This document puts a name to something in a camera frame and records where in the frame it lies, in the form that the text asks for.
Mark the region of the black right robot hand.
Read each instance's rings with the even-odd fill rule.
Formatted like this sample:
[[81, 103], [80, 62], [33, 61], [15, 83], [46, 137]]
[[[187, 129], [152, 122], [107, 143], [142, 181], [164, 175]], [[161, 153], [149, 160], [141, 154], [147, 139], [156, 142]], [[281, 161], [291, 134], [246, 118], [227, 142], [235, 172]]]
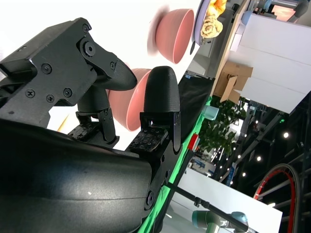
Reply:
[[0, 230], [132, 233], [169, 181], [181, 145], [174, 70], [147, 79], [141, 130], [116, 150], [107, 90], [138, 81], [80, 17], [46, 28], [0, 63]]

